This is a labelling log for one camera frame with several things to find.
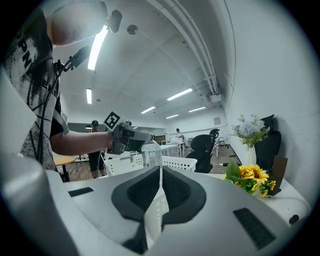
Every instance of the ceiling light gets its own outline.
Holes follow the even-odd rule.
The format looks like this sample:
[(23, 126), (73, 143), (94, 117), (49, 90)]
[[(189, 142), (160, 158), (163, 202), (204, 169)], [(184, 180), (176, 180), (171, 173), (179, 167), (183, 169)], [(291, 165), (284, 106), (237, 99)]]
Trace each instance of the ceiling light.
[(147, 113), (148, 111), (153, 110), (155, 108), (156, 108), (155, 106), (152, 106), (152, 107), (146, 109), (145, 111), (142, 111), (141, 114)]
[(94, 41), (91, 47), (89, 62), (88, 62), (89, 70), (95, 70), (97, 58), (98, 58), (102, 43), (104, 42), (108, 31), (109, 30), (107, 30), (107, 26), (104, 25), (102, 30), (98, 34), (96, 34), (94, 37)]
[(174, 95), (174, 96), (172, 96), (172, 97), (170, 97), (170, 98), (167, 98), (167, 100), (168, 100), (168, 101), (171, 101), (171, 100), (173, 100), (173, 99), (175, 99), (175, 98), (178, 98), (178, 97), (180, 97), (180, 96), (182, 96), (182, 95), (184, 95), (184, 94), (190, 93), (190, 92), (192, 92), (192, 89), (191, 89), (191, 88), (189, 88), (188, 90), (184, 90), (184, 91), (182, 91), (182, 92), (180, 92), (180, 93), (178, 93), (178, 94), (176, 94), (176, 95)]
[(177, 117), (177, 116), (179, 116), (179, 115), (178, 115), (178, 114), (175, 114), (175, 115), (172, 115), (172, 116), (168, 116), (168, 117), (166, 117), (165, 119), (174, 118), (174, 117)]
[(199, 107), (199, 108), (196, 108), (196, 109), (192, 109), (192, 110), (189, 110), (189, 112), (194, 112), (194, 111), (198, 111), (198, 110), (203, 110), (205, 109), (206, 107), (203, 106), (203, 107)]
[(92, 104), (92, 90), (88, 88), (86, 89), (86, 102)]

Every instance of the ceiling pipe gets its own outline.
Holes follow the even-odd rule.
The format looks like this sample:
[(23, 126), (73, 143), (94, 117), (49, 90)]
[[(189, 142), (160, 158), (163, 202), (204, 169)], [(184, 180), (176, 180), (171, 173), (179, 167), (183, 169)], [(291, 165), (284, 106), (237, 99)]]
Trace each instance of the ceiling pipe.
[[(184, 11), (181, 10), (181, 4), (179, 3), (176, 4), (172, 0), (164, 0), (164, 1), (147, 0), (147, 1), (151, 5), (153, 5), (155, 8), (157, 8), (175, 26), (178, 32), (183, 36), (183, 38), (189, 44), (195, 57), (198, 60), (198, 63), (204, 73), (204, 76), (206, 77), (205, 80), (208, 83), (211, 93), (217, 94), (218, 89), (217, 89), (214, 66), (213, 66), (212, 60), (210, 62), (211, 57), (208, 54), (209, 51), (206, 52), (205, 50), (208, 48), (205, 41), (203, 40), (201, 33), (199, 32), (199, 30), (194, 28), (195, 23), (192, 17), (188, 14), (186, 10)], [(177, 19), (173, 16), (173, 14), (171, 14), (169, 11), (173, 12), (173, 14), (180, 19), (180, 22), (178, 22)], [(192, 38), (188, 35), (186, 30), (183, 28), (183, 26), (185, 26), (185, 28), (189, 30)]]

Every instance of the ceiling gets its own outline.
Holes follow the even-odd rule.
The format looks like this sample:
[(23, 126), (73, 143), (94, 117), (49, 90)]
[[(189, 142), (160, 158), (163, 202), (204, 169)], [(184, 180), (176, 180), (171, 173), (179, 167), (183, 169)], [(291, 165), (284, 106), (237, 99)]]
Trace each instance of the ceiling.
[[(164, 122), (165, 117), (205, 106), (200, 93), (210, 90), (204, 73), (172, 24), (145, 0), (108, 0), (106, 5), (109, 15), (115, 9), (122, 13), (119, 31), (106, 35), (95, 71), (87, 69), (86, 60), (62, 75), (61, 91), (68, 118), (82, 114), (90, 119), (106, 117), (115, 111), (126, 119), (148, 121), (149, 127), (156, 127), (152, 126), (155, 120)], [(138, 27), (135, 35), (127, 32), (132, 24)], [(66, 62), (81, 47), (91, 47), (93, 41), (94, 37), (56, 47), (53, 57)], [(86, 88), (92, 89), (92, 105), (87, 104)], [(166, 100), (188, 88), (193, 92)], [(141, 114), (152, 106), (156, 108)]]

